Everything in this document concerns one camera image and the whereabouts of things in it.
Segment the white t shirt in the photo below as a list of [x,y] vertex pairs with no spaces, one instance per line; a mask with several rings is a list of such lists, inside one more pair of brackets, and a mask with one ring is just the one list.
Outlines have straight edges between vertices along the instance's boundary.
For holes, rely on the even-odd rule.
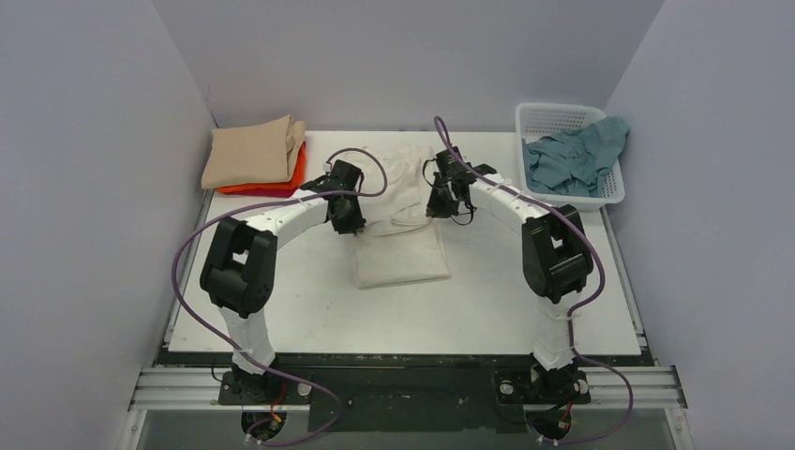
[[407,144],[371,154],[381,168],[361,154],[344,158],[363,170],[367,194],[384,190],[359,198],[366,225],[349,241],[356,286],[364,290],[449,278],[441,233],[426,216],[430,187],[423,164],[433,149]]

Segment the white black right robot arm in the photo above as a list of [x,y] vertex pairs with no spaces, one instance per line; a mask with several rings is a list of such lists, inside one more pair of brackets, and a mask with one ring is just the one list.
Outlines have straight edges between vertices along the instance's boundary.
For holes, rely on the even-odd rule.
[[427,216],[454,218],[461,207],[469,213],[483,210],[519,235],[522,275],[537,307],[531,397],[550,404],[588,400],[589,385],[578,369],[568,314],[593,271],[577,209],[524,200],[492,167],[473,167],[459,162],[458,155],[452,148],[431,160],[436,168]]

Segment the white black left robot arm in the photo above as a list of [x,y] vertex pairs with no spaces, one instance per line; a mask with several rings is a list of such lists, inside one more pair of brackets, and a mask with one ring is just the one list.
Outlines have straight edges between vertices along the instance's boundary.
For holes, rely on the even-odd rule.
[[283,380],[274,372],[278,358],[263,312],[275,288],[278,250],[324,223],[331,223],[339,234],[362,231],[366,221],[357,193],[363,181],[361,169],[338,160],[325,175],[301,186],[289,204],[218,223],[200,286],[236,345],[226,382],[231,393],[258,403],[279,396]]

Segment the crimson folded t shirt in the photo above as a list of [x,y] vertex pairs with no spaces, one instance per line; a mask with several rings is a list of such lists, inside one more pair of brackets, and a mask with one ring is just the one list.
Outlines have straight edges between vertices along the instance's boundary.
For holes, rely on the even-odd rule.
[[232,197],[246,196],[246,197],[268,197],[268,198],[287,199],[290,198],[296,192],[296,188],[272,189],[272,188],[255,187],[255,188],[236,190],[236,191],[219,189],[217,192],[225,196],[232,196]]

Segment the beige folded t shirt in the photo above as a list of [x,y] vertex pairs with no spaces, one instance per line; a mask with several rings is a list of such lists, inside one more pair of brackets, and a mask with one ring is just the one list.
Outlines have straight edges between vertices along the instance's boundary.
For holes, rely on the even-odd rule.
[[202,188],[290,181],[306,130],[304,121],[289,114],[260,125],[214,129]]

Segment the white plastic basket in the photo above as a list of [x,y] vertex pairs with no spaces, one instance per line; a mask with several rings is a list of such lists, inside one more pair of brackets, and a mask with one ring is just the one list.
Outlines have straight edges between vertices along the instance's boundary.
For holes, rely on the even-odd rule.
[[583,105],[525,102],[516,106],[520,186],[535,198],[581,211],[625,197],[619,156],[629,125]]

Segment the teal crumpled t shirt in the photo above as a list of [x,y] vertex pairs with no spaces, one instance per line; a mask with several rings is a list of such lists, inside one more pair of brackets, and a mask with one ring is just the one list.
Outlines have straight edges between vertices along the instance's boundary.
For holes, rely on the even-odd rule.
[[526,183],[540,194],[598,198],[630,127],[619,116],[522,142]]

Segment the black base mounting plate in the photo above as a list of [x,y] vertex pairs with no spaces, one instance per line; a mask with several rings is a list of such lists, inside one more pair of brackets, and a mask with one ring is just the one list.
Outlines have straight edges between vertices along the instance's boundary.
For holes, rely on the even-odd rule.
[[[324,432],[447,432],[491,428],[501,433],[535,428],[549,438],[573,424],[574,401],[531,397],[529,355],[288,354],[283,385],[271,402],[230,392],[229,358],[206,361],[220,382],[224,405],[268,405],[268,412],[236,412],[253,441],[279,443]],[[605,368],[646,367],[636,357],[577,361]]]

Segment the aluminium left base rail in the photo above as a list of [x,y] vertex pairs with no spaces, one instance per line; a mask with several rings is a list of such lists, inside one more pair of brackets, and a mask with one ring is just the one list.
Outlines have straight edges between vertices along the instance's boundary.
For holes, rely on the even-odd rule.
[[130,411],[264,412],[268,405],[224,405],[218,402],[220,382],[207,367],[144,367],[136,383]]

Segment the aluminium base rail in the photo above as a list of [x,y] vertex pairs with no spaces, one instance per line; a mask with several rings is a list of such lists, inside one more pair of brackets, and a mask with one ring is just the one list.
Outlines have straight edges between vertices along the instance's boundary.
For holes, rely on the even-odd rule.
[[588,393],[574,401],[582,409],[626,410],[629,390],[633,409],[686,409],[688,403],[675,366],[617,367],[630,387],[613,371],[602,367],[584,367]]
[[264,412],[268,405],[224,405],[218,402],[220,382],[207,367],[144,367],[136,383],[130,411]]

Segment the aluminium right base rail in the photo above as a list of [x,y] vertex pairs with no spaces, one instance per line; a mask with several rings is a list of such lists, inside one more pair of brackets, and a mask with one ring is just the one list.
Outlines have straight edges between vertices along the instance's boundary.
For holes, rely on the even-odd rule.
[[582,409],[626,410],[629,390],[633,409],[686,409],[688,403],[675,366],[617,367],[630,387],[613,371],[602,367],[584,367],[588,393],[574,401]]

